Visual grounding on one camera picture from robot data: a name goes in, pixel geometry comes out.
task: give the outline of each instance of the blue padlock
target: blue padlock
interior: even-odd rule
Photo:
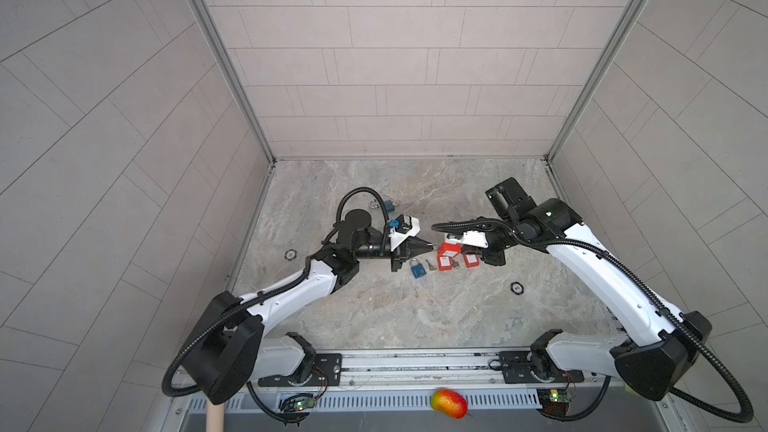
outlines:
[[[413,272],[413,276],[415,278],[424,277],[427,275],[427,271],[424,270],[424,266],[414,258],[411,259],[411,272]]]

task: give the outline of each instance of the gray tile wall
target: gray tile wall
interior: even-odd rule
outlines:
[[[140,430],[267,167],[185,0],[0,0],[3,430]]]
[[[278,157],[541,156],[628,0],[206,0]]]
[[[554,158],[571,205],[711,347],[768,427],[767,0],[649,0]],[[690,392],[735,399],[707,362]],[[700,430],[735,430],[689,408]]]

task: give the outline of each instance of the beige tile wall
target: beige tile wall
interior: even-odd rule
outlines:
[[[768,344],[767,36],[766,0],[649,0],[553,160],[612,251],[708,317],[712,349],[752,399],[746,430],[768,427],[768,361],[751,353]],[[703,360],[683,382],[734,402]],[[735,430],[688,411],[700,432]]]
[[[0,428],[141,430],[267,168],[186,0],[0,0]]]
[[[278,157],[540,156],[628,0],[206,0]]]

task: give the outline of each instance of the round black token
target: round black token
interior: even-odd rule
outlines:
[[[523,284],[520,282],[513,282],[509,285],[509,290],[511,290],[515,295],[523,295],[525,292],[525,289],[523,288]]]

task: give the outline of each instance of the marble floor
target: marble floor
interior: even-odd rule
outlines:
[[[234,292],[254,292],[302,268],[330,230],[341,197],[373,187],[398,201],[394,214],[418,217],[419,237],[435,244],[436,222],[495,217],[484,191],[515,177],[536,202],[554,196],[540,159],[338,160],[278,162]],[[367,194],[345,210],[365,208],[381,229],[380,212]],[[299,258],[284,254],[294,248]],[[506,252],[507,264],[482,264],[450,272],[410,268],[389,271],[389,260],[361,260],[344,288],[314,302],[277,326],[270,336],[302,334],[315,348],[436,348],[530,345],[550,328],[609,334],[614,323],[587,286],[550,255],[522,247]],[[419,256],[436,264],[436,252]],[[524,285],[523,295],[509,290]]]

